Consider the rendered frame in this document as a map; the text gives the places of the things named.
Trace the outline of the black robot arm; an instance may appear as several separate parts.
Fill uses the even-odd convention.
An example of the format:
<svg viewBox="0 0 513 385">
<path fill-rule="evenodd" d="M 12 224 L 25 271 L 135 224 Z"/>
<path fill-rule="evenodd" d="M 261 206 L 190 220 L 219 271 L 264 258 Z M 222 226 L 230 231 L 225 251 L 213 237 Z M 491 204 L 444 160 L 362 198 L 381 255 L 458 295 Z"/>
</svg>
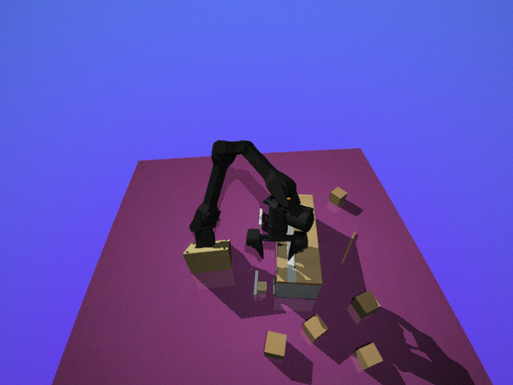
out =
<svg viewBox="0 0 513 385">
<path fill-rule="evenodd" d="M 314 223 L 314 208 L 300 205 L 297 185 L 293 179 L 278 171 L 262 155 L 249 140 L 227 141 L 217 140 L 212 145 L 212 171 L 203 203 L 197 208 L 194 218 L 189 225 L 190 232 L 195 235 L 195 249 L 213 247 L 216 227 L 220 210 L 217 202 L 224 183 L 228 167 L 236 155 L 242 154 L 245 159 L 259 172 L 271 195 L 263 201 L 269 205 L 269 214 L 265 214 L 265 224 L 269 220 L 274 224 L 288 223 L 304 232 L 311 230 Z M 290 197 L 289 200 L 287 198 Z M 287 232 L 288 232 L 287 225 Z"/>
</svg>

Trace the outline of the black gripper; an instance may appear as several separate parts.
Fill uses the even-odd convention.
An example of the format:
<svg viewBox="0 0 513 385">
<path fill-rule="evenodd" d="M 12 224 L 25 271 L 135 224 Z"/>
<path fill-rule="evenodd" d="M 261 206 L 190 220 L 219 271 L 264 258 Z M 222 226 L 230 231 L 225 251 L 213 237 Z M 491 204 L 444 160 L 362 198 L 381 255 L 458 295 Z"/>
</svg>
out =
<svg viewBox="0 0 513 385">
<path fill-rule="evenodd" d="M 269 220 L 268 234 L 260 234 L 259 229 L 249 229 L 246 237 L 246 245 L 256 249 L 261 259 L 264 260 L 262 241 L 290 241 L 291 245 L 288 256 L 288 261 L 290 261 L 295 253 L 302 249 L 308 249 L 309 241 L 306 232 L 294 231 L 294 235 L 286 235 L 287 224 L 286 222 L 284 224 L 274 224 Z"/>
</svg>

